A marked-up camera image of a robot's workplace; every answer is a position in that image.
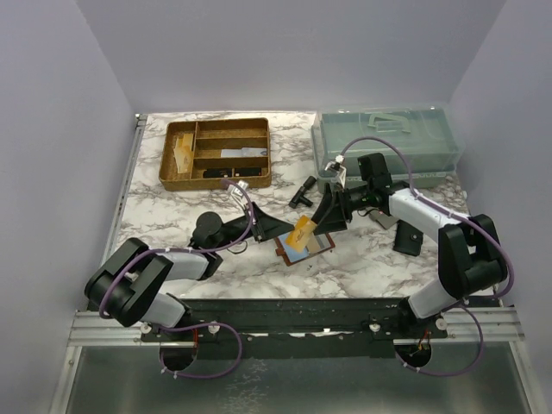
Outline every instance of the clear plastic bin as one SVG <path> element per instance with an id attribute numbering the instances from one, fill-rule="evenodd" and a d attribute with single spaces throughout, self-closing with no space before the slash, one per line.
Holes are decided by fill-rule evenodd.
<path id="1" fill-rule="evenodd" d="M 395 145 L 411 163 L 419 187 L 443 182 L 447 174 L 456 169 L 464 150 L 463 143 L 452 133 L 444 105 L 319 110 L 312 126 L 312 142 L 320 191 L 333 178 L 331 172 L 324 171 L 326 164 L 353 139 L 367 135 Z M 356 159 L 376 152 L 386 157 L 393 180 L 407 179 L 405 166 L 390 148 L 376 141 L 362 141 L 354 144 L 345 155 L 347 186 L 362 184 Z"/>

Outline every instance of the gray floor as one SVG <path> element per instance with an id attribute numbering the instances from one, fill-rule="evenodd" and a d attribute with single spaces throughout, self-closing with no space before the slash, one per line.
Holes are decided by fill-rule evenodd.
<path id="1" fill-rule="evenodd" d="M 474 357 L 474 345 L 434 347 L 428 367 L 452 370 Z M 87 348 L 73 387 L 70 413 L 529 413 L 511 351 L 489 345 L 472 373 L 436 379 L 395 360 L 340 358 L 244 360 L 222 379 L 160 374 L 155 348 Z M 227 361 L 201 361 L 215 372 Z"/>

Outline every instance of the white marble surface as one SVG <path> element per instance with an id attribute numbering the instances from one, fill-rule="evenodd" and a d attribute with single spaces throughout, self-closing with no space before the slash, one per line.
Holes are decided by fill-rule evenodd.
<path id="1" fill-rule="evenodd" d="M 147 120 L 122 216 L 119 244 L 135 236 L 152 248 L 185 247 L 201 213 L 215 210 L 224 221 L 240 215 L 223 190 L 169 192 L 158 175 L 168 123 L 243 117 L 267 118 L 272 143 L 273 184 L 252 189 L 251 198 L 267 214 L 290 223 L 302 214 L 312 215 L 321 198 L 316 187 L 308 193 L 313 207 L 293 210 L 287 204 L 314 173 L 310 132 L 313 113 L 154 114 Z M 423 193 L 449 208 L 467 211 L 456 177 L 447 177 L 445 184 Z M 221 252 L 224 262 L 212 278 L 167 282 L 164 291 L 182 298 L 407 296 L 436 277 L 436 244 L 426 237 L 418 257 L 405 256 L 392 251 L 394 230 L 383 230 L 368 217 L 355 216 L 349 230 L 332 234 L 336 248 L 291 267 L 276 256 L 273 241 L 250 241 L 244 254 Z"/>

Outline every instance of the wooden organizer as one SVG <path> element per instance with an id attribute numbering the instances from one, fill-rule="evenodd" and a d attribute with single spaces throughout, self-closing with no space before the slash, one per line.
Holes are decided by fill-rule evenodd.
<path id="1" fill-rule="evenodd" d="M 174 159 L 174 145 L 182 134 L 194 134 L 191 148 L 191 171 L 178 174 Z M 221 158 L 223 149 L 243 147 L 267 148 L 264 157 Z M 234 170 L 259 167 L 260 176 L 234 177 Z M 270 135 L 266 118 L 228 119 L 220 121 L 171 122 L 166 128 L 165 146 L 161 158 L 159 180 L 168 191 L 215 190 L 221 188 L 221 179 L 204 179 L 209 168 L 232 168 L 232 177 L 243 179 L 250 187 L 268 187 L 272 181 L 270 169 Z"/>

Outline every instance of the gray wall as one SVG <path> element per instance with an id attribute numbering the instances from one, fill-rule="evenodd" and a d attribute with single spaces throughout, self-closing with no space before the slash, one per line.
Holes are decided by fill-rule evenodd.
<path id="1" fill-rule="evenodd" d="M 495 220 L 517 271 L 511 295 L 552 407 L 552 3 L 509 0 L 451 102 L 472 212 Z"/>
<path id="2" fill-rule="evenodd" d="M 504 0 L 77 0 L 137 111 L 448 101 Z"/>
<path id="3" fill-rule="evenodd" d="M 46 412 L 135 120 L 72 0 L 0 2 L 0 411 Z"/>

